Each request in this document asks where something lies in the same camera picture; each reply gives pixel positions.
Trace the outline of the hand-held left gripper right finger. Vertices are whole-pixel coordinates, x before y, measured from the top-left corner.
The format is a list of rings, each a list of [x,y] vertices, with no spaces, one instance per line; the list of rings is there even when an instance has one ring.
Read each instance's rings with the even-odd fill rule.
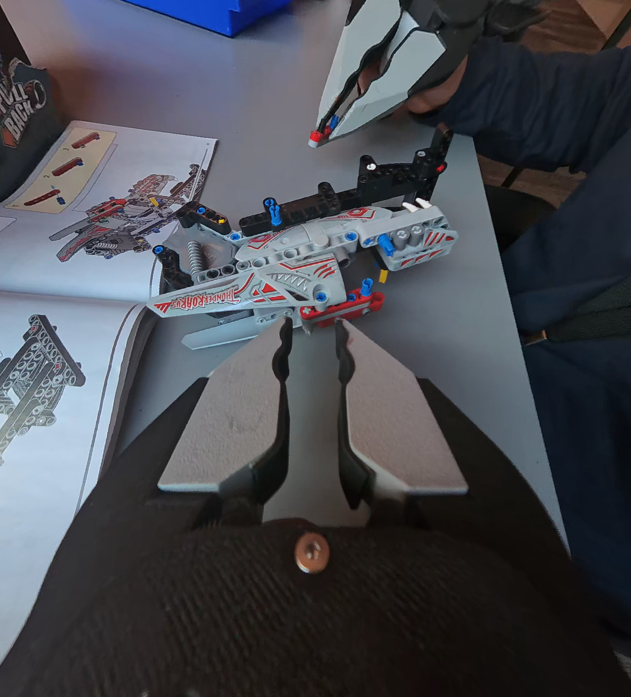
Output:
[[[468,483],[416,376],[351,322],[336,322],[338,475],[350,509],[462,496]]]

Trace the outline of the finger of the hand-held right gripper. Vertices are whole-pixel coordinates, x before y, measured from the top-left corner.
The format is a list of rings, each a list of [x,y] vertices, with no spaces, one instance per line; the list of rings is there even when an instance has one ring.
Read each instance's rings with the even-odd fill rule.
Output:
[[[398,29],[381,49],[379,76],[342,111],[332,138],[349,135],[397,109],[420,76],[442,56],[444,45],[410,14],[402,13]]]
[[[317,131],[323,133],[374,54],[388,44],[400,22],[399,4],[353,4],[320,99]]]

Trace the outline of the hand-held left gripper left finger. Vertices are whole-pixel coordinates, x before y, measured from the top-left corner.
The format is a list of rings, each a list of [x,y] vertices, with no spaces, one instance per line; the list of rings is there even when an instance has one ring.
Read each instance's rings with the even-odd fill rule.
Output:
[[[162,492],[262,506],[281,488],[288,473],[292,343],[292,320],[279,319],[209,375],[158,481]]]

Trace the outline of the small red white lego pin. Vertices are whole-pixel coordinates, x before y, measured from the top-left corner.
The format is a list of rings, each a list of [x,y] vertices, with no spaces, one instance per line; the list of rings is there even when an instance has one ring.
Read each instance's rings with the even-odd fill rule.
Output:
[[[326,144],[333,130],[337,127],[338,121],[339,117],[334,114],[324,126],[312,130],[309,135],[308,145],[312,148],[318,148]]]

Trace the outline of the red lego beam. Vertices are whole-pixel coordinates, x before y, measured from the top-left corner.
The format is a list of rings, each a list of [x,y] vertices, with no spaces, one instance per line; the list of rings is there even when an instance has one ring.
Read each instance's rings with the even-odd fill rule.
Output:
[[[339,320],[352,321],[378,312],[384,304],[384,293],[373,290],[373,281],[366,278],[361,286],[347,293],[342,303],[330,305],[322,311],[314,307],[301,307],[300,318],[304,332],[310,335],[316,328],[333,326]]]

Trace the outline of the grey black lego model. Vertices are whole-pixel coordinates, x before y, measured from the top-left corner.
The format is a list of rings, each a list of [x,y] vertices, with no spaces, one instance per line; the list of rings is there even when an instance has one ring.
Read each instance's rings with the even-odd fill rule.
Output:
[[[344,302],[355,289],[346,290],[343,269],[358,253],[372,252],[380,282],[449,254],[459,235],[431,197],[452,138],[442,123],[410,163],[362,156],[352,189],[337,192],[325,181],[301,199],[280,204],[268,196],[264,211],[242,218],[237,231],[205,205],[184,205],[178,219],[189,235],[188,269],[176,249],[154,247],[170,290],[147,308],[160,318],[216,318],[183,338],[186,347],[205,349],[250,340],[282,318],[302,327],[301,307]]]

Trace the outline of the person's right forearm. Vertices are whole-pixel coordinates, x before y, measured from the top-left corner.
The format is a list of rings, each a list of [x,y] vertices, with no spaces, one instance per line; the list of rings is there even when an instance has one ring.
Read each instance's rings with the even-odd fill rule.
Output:
[[[447,104],[426,116],[512,167],[631,174],[631,45],[540,54],[480,40]]]

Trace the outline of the lego instruction booklet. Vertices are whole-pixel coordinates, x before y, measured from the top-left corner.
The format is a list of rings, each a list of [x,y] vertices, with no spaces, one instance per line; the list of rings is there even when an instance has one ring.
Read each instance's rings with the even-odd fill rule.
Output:
[[[218,139],[72,121],[22,187],[0,203],[0,329],[25,295],[145,304],[159,291],[154,245],[198,202]],[[0,466],[8,446],[50,428],[87,374],[43,310],[0,348]]]

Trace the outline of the black lego box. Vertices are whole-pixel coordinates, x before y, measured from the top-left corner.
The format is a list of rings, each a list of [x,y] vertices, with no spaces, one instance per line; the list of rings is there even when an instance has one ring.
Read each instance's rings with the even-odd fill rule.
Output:
[[[47,71],[0,49],[0,202],[28,178],[62,131]]]

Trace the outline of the person's right hand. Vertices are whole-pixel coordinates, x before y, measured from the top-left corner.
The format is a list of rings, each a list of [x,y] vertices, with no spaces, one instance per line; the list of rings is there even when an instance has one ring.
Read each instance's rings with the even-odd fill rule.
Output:
[[[407,110],[413,114],[425,114],[443,108],[459,89],[467,63],[468,56],[444,82],[410,97],[406,102]]]

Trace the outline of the blue plastic bin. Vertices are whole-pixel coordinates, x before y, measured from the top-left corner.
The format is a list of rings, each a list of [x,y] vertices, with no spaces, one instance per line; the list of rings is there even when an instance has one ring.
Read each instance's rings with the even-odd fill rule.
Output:
[[[236,39],[282,38],[299,17],[319,15],[331,1],[125,1],[139,8],[219,36]]]

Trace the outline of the person's dark blue clothing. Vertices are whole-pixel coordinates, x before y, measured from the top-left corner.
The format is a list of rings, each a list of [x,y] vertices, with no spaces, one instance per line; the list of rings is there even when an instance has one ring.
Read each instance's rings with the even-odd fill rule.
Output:
[[[631,174],[601,165],[502,255],[574,561],[631,628]]]

